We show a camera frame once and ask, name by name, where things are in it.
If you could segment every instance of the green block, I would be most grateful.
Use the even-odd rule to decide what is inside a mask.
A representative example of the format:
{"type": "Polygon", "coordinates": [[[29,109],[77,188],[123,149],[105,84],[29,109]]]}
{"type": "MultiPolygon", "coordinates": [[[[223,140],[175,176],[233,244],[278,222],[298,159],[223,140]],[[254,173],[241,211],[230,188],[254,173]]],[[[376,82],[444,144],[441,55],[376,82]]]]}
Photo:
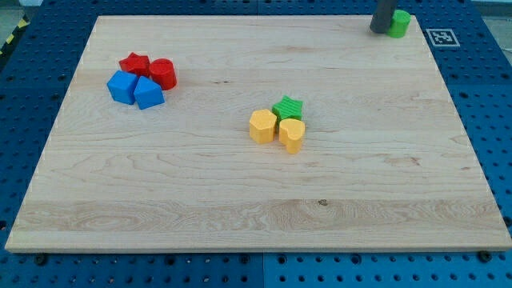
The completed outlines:
{"type": "Polygon", "coordinates": [[[392,38],[402,38],[406,35],[409,27],[410,14],[404,10],[395,10],[391,19],[391,27],[387,31],[388,36],[392,38]]]}
{"type": "Polygon", "coordinates": [[[288,118],[302,120],[302,101],[284,95],[279,103],[272,106],[272,113],[278,116],[278,124],[288,118]]]}

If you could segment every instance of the blue cube block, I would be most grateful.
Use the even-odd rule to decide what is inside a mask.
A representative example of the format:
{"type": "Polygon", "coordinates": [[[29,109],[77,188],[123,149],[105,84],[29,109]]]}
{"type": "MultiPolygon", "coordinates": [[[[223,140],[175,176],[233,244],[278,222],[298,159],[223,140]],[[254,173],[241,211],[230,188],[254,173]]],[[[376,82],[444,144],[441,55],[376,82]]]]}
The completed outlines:
{"type": "Polygon", "coordinates": [[[162,88],[159,84],[141,76],[134,92],[138,108],[141,110],[164,103],[162,88]]]}
{"type": "Polygon", "coordinates": [[[106,84],[115,101],[130,105],[135,103],[136,85],[137,75],[124,71],[117,71],[106,84]]]}

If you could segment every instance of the red block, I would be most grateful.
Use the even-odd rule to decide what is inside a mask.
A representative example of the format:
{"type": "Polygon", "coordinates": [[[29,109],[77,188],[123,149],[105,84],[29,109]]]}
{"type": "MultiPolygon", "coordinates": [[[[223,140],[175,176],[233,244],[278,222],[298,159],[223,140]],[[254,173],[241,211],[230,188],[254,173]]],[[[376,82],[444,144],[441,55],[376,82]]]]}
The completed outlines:
{"type": "Polygon", "coordinates": [[[176,86],[176,73],[171,60],[164,58],[154,60],[150,64],[150,73],[153,81],[158,83],[162,90],[169,90],[176,86]]]}
{"type": "Polygon", "coordinates": [[[136,74],[139,77],[150,76],[150,58],[145,55],[137,55],[132,52],[128,58],[119,61],[119,65],[121,70],[136,74]]]}

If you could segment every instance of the blue pegboard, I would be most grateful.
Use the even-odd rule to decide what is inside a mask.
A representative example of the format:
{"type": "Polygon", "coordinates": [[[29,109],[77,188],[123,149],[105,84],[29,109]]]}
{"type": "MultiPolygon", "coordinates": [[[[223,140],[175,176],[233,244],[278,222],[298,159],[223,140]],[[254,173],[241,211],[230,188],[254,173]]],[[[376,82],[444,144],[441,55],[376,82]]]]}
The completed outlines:
{"type": "MultiPolygon", "coordinates": [[[[46,0],[0,74],[0,245],[8,233],[98,15],[371,14],[369,0],[46,0]]],[[[512,68],[467,0],[408,0],[506,222],[512,217],[512,68]]],[[[512,253],[14,255],[0,287],[512,286],[512,253]]]]}

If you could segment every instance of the wood grain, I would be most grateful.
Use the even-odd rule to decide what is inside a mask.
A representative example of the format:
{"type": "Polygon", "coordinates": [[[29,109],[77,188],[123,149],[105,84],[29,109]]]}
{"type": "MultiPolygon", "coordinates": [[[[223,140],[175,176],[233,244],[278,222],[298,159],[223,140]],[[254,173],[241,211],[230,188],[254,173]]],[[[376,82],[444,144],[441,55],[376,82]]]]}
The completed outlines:
{"type": "Polygon", "coordinates": [[[374,35],[369,23],[99,17],[6,248],[510,248],[416,19],[402,39],[374,35]],[[132,51],[173,59],[178,88],[164,105],[111,100],[105,83],[132,51]],[[284,94],[305,103],[296,155],[249,137],[252,111],[284,94]]]}

